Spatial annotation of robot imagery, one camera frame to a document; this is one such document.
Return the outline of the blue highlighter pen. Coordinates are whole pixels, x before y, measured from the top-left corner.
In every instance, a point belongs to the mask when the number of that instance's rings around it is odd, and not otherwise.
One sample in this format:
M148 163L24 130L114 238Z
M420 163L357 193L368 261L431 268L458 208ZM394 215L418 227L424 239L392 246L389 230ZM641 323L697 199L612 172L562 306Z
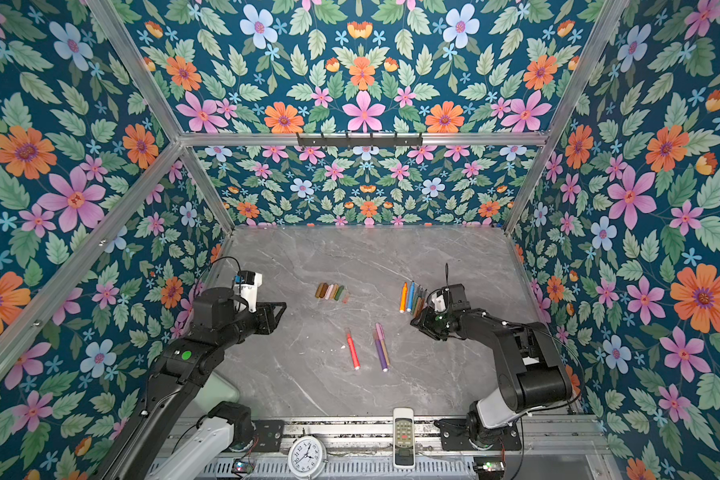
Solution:
M414 308L414 301L416 295L416 283L411 281L408 285L408 293L406 297L406 311L411 312Z

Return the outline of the green fountain pen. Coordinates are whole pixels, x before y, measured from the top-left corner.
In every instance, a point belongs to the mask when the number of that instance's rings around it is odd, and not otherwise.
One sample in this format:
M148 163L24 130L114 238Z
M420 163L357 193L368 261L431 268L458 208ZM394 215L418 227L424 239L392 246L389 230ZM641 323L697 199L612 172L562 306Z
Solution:
M418 303L419 303L420 294L421 294L421 287L420 287L420 285L417 284L417 285L416 285L416 289L415 289L415 291L414 291L414 293L413 293L412 303L411 303L411 314L412 314L413 316L416 315L415 312L417 311L417 308L418 308Z

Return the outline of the purple highlighter pen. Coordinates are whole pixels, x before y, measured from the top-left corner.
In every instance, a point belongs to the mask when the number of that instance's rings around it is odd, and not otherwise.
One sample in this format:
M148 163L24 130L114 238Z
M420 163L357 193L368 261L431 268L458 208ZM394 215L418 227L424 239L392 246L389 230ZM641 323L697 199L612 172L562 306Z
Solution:
M377 335L374 335L374 345L379 359L381 371L387 372L389 370L388 361L384 353L384 347L382 346L382 342Z

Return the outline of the tan brown pen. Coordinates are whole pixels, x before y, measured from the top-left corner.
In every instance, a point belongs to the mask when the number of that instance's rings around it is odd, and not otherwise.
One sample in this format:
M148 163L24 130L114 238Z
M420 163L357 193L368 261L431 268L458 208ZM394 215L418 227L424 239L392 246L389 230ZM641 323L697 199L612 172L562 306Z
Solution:
M416 294L415 303L414 303L413 309L412 309L412 314L413 314L414 318L416 318L420 314L420 312L423 308L425 295L426 295L426 290L424 288L420 288Z

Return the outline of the lilac cap beige pen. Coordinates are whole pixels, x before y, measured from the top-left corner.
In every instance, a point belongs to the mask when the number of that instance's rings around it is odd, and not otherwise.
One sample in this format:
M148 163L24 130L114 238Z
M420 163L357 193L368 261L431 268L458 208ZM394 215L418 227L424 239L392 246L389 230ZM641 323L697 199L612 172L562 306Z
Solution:
M383 369L384 369L384 371L388 371L389 365L390 365L390 359L389 359L388 350L387 350L387 347L386 347L386 344L385 344L385 337L384 337L383 326L382 326L380 323L376 323L375 329L376 329L376 335L377 335L378 343L379 343L379 346L380 346L380 348L381 348L382 356L383 356L383 359L384 359L384 365L385 365L385 366L383 367Z

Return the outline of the orange highlighter pen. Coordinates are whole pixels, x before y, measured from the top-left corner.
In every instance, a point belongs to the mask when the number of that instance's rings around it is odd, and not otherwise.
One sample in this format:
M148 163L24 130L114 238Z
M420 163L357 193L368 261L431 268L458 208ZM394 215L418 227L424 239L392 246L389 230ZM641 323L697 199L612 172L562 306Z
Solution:
M407 311L408 292L409 292L408 283L404 282L402 289L401 289L401 297L400 297L400 302L399 302L399 312L400 313L405 313Z

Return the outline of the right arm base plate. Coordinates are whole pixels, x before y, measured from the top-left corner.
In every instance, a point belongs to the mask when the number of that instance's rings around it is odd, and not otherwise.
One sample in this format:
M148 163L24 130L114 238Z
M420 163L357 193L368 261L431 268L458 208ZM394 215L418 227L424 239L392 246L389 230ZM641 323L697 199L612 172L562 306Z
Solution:
M487 429L479 420L469 418L440 418L433 425L439 430L445 451L520 451L521 435L516 425Z

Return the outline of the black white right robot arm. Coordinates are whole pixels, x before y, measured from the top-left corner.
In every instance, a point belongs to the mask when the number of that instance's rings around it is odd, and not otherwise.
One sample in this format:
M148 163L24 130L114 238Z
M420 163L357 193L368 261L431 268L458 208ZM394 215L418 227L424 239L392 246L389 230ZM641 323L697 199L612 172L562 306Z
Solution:
M547 327L504 320L473 307L461 284L430 293L410 325L433 340L473 341L493 354L497 387L470 405L460 428L479 449L492 446L533 412L576 401L556 338Z

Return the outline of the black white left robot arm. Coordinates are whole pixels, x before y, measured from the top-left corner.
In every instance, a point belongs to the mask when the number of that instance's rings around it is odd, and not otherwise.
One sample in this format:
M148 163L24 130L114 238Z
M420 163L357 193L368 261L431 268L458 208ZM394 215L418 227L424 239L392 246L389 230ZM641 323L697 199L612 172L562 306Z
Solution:
M285 302L255 302L230 287L214 287L195 298L188 332L154 363L146 392L98 467L95 479L144 479L185 408L225 358L249 336L277 328Z

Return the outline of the green pen cap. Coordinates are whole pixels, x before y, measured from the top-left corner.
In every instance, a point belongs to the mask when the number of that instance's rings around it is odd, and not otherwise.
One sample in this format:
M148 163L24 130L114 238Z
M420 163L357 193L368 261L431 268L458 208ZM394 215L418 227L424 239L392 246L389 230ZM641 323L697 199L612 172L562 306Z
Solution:
M335 294L334 294L334 296L333 296L333 299L334 299L335 301L338 301L338 300L341 298L344 290L345 290L345 287L344 287L343 285L339 285L338 288L337 288L337 290L336 290L336 292L335 292Z

